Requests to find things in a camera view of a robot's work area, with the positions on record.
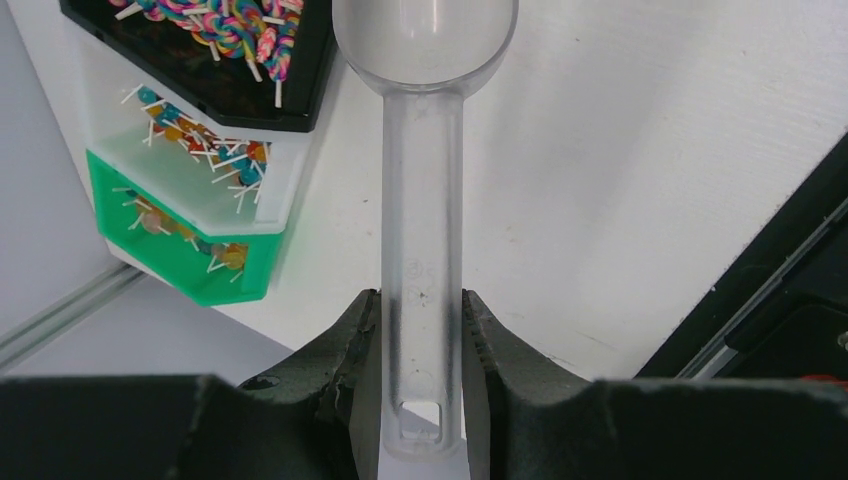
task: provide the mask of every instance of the rainbow swirl lollipop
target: rainbow swirl lollipop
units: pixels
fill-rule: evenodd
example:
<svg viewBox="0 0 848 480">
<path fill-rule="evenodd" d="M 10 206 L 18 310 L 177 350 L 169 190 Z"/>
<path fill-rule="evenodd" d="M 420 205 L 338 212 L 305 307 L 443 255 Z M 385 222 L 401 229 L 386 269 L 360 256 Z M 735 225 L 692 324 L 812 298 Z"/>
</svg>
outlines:
<svg viewBox="0 0 848 480">
<path fill-rule="evenodd" d="M 274 95 L 274 106 L 277 108 L 283 108 L 283 82 L 288 78 L 292 48 L 294 48 L 294 37 L 288 35 L 279 37 L 276 50 L 265 62 L 268 75 L 277 84 Z"/>
</svg>

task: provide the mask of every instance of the clear plastic measuring spoon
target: clear plastic measuring spoon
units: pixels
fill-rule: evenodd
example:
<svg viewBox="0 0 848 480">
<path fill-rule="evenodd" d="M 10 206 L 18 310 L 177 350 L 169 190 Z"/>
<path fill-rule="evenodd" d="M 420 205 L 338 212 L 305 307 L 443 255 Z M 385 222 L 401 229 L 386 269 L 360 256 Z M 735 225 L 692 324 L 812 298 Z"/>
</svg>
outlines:
<svg viewBox="0 0 848 480">
<path fill-rule="evenodd" d="M 460 439 L 462 110 L 500 66 L 518 0 L 335 0 L 336 38 L 383 96 L 383 444 L 406 461 Z M 434 431 L 405 424 L 432 412 Z"/>
</svg>

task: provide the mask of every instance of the green plastic tier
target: green plastic tier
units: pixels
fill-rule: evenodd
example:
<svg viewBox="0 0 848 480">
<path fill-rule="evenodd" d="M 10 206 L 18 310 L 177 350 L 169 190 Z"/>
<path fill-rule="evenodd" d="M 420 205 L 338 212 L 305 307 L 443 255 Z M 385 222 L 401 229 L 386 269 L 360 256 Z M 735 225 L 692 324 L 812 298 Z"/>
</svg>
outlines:
<svg viewBox="0 0 848 480">
<path fill-rule="evenodd" d="M 91 151 L 88 151 L 87 155 L 97 225 L 104 237 L 199 305 L 225 305 L 261 300 L 265 297 L 283 239 L 282 233 L 208 236 L 97 155 Z M 232 281 L 237 275 L 233 270 L 222 268 L 207 272 L 210 255 L 196 251 L 190 242 L 176 232 L 172 235 L 153 235 L 144 228 L 130 229 L 138 218 L 138 213 L 133 206 L 125 206 L 131 197 L 126 193 L 116 192 L 126 188 L 143 196 L 206 243 L 247 245 L 243 274 Z"/>
</svg>

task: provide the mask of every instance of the white plastic tier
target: white plastic tier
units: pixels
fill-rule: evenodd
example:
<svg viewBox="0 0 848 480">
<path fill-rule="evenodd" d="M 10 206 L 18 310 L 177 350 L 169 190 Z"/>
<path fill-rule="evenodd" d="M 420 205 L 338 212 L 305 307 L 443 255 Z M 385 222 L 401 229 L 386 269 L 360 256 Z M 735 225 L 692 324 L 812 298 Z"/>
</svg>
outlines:
<svg viewBox="0 0 848 480">
<path fill-rule="evenodd" d="M 80 77 L 77 97 L 86 148 L 176 214 L 209 236 L 279 233 L 285 229 L 297 191 L 311 133 L 276 132 L 220 125 L 106 44 L 66 20 Z M 148 136 L 150 117 L 135 98 L 121 104 L 140 84 L 179 108 L 216 135 L 270 144 L 267 170 L 256 203 L 239 200 L 231 182 L 212 183 L 213 172 L 178 144 Z"/>
</svg>

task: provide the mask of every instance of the candy display stand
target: candy display stand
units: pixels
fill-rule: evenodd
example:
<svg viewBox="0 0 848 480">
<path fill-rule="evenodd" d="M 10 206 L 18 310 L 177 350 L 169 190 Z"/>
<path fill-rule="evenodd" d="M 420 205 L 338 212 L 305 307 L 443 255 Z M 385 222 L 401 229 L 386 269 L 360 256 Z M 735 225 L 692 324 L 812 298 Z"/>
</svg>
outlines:
<svg viewBox="0 0 848 480">
<path fill-rule="evenodd" d="M 168 35 L 174 29 L 186 33 L 174 25 L 149 22 L 141 15 L 118 21 L 115 7 L 106 0 L 63 0 L 61 5 L 77 65 L 79 115 L 101 233 L 198 304 L 263 298 L 312 145 L 311 130 L 334 53 L 328 2 L 307 3 L 314 5 L 311 17 L 309 7 L 304 9 L 302 25 L 307 29 L 297 34 L 304 50 L 294 48 L 283 108 L 275 107 L 274 82 L 266 78 L 257 83 L 241 62 L 197 67 L 211 62 L 211 55 L 191 43 L 190 36 L 179 49 L 147 57 L 139 52 L 153 45 L 125 41 L 147 38 L 138 31 L 148 28 L 169 29 Z M 322 6 L 327 7 L 323 30 L 316 28 Z M 168 55 L 174 58 L 160 58 Z M 197 75 L 196 82 L 189 74 L 163 68 L 177 57 L 186 71 Z M 199 60 L 192 64 L 192 58 Z M 161 133 L 153 135 L 151 116 L 137 98 L 142 85 L 155 92 L 158 103 L 171 106 L 216 138 L 243 141 L 242 149 L 262 145 L 265 162 L 259 188 L 238 192 L 241 187 L 233 181 L 240 177 L 226 175 L 228 169 L 210 168 L 213 160 L 208 155 L 192 155 L 184 140 L 179 140 L 181 145 Z M 243 91 L 234 96 L 228 90 L 233 88 Z M 232 178 L 221 181 L 224 176 Z M 158 235 L 133 228 L 140 218 L 138 207 L 133 208 L 123 191 L 142 196 L 173 225 Z M 195 240 L 189 243 L 189 237 Z M 215 266 L 197 242 L 243 245 L 246 262 L 241 269 Z"/>
</svg>

